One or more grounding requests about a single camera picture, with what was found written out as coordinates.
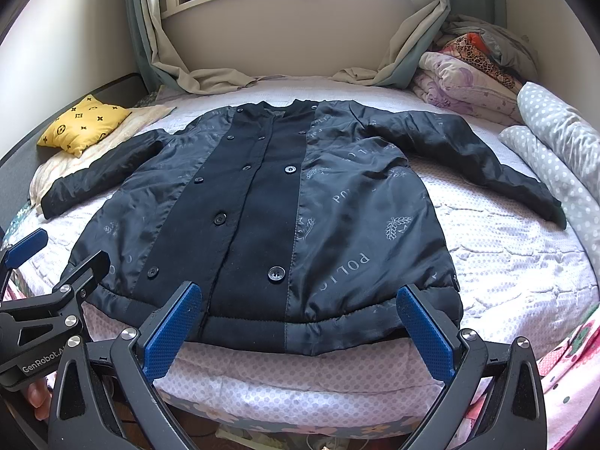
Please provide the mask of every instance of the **curtain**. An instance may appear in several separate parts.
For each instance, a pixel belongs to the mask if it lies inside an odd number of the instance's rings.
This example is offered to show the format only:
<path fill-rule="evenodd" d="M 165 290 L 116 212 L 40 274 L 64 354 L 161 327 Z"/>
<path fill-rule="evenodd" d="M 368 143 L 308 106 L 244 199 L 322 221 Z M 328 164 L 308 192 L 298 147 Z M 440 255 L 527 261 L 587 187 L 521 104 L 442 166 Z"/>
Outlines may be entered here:
<path fill-rule="evenodd" d="M 377 71 L 350 67 L 333 76 L 337 81 L 365 86 L 406 88 L 436 33 L 452 8 L 453 13 L 479 17 L 506 26 L 505 0 L 410 0 L 415 13 L 404 20 L 389 43 Z"/>
<path fill-rule="evenodd" d="M 190 71 L 163 30 L 158 0 L 127 0 L 127 18 L 137 64 L 148 90 L 166 84 L 188 93 L 214 95 L 255 82 L 235 69 Z"/>

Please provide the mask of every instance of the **wall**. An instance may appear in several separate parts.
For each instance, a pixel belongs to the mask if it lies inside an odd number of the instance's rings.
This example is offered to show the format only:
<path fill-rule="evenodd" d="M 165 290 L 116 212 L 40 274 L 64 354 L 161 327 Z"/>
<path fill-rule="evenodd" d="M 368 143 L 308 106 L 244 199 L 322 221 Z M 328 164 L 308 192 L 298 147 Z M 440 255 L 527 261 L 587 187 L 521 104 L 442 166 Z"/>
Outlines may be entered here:
<path fill-rule="evenodd" d="M 60 108 L 136 70 L 125 0 L 31 0 L 0 45 L 0 158 Z"/>
<path fill-rule="evenodd" d="M 212 0 L 163 19 L 190 69 L 331 76 L 377 69 L 410 0 Z"/>
<path fill-rule="evenodd" d="M 540 84 L 600 129 L 600 55 L 564 0 L 506 0 L 508 29 L 539 56 Z"/>

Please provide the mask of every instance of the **polka dot bedspread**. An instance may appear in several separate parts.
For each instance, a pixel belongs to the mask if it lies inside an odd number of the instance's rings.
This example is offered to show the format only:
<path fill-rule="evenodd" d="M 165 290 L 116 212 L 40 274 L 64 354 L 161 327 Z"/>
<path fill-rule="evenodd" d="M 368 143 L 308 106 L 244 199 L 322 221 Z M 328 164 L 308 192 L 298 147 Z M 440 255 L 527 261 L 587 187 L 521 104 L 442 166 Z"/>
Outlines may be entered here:
<path fill-rule="evenodd" d="M 294 99 L 354 99 L 391 111 L 439 112 L 406 91 L 324 78 L 268 79 L 218 96 L 165 101 L 159 95 L 158 102 L 176 109 L 150 128 L 174 132 L 214 108 L 262 100 L 284 106 Z M 533 175 L 498 140 L 503 126 L 464 118 L 500 162 Z M 560 230 L 527 207 L 474 186 L 434 162 L 409 159 L 428 189 L 454 260 L 464 304 L 462 326 L 496 342 L 527 336 L 536 357 L 543 356 L 599 299 L 593 270 L 573 229 Z M 33 293 L 48 293 L 59 281 L 78 235 L 113 192 L 50 221 L 35 211 L 26 215 L 9 241 L 38 227 L 50 237 L 48 247 L 20 268 Z M 124 328 L 90 305 L 85 305 L 85 317 L 96 340 L 113 338 Z M 359 438 L 409 433 L 440 391 L 410 339 L 317 357 L 184 344 L 169 373 L 155 386 L 175 406 L 239 427 Z"/>

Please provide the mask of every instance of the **hand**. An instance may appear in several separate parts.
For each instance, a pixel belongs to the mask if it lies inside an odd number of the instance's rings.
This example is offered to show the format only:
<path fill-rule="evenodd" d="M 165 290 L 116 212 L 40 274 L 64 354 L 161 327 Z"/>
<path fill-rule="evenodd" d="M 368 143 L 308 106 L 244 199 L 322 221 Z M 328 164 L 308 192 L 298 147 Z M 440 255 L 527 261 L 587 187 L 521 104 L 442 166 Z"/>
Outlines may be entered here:
<path fill-rule="evenodd" d="M 46 377 L 38 379 L 33 384 L 30 384 L 27 389 L 24 389 L 25 398 L 35 408 L 35 418 L 39 421 L 50 416 L 50 401 L 52 394 L 46 385 Z"/>

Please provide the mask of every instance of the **blue gripper pad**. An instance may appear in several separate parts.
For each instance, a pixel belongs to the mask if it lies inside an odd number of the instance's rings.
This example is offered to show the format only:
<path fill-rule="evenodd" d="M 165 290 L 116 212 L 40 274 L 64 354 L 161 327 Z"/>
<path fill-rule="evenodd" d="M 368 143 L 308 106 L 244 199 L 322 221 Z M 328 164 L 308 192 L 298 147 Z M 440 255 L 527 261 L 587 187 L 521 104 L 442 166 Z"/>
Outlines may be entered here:
<path fill-rule="evenodd" d="M 190 284 L 144 351 L 143 372 L 149 382 L 167 375 L 202 307 L 202 292 Z"/>
<path fill-rule="evenodd" d="M 45 229 L 38 228 L 7 250 L 5 265 L 8 269 L 17 269 L 48 244 Z"/>
<path fill-rule="evenodd" d="M 431 377 L 449 384 L 455 372 L 452 348 L 407 287 L 398 290 L 396 310 Z"/>

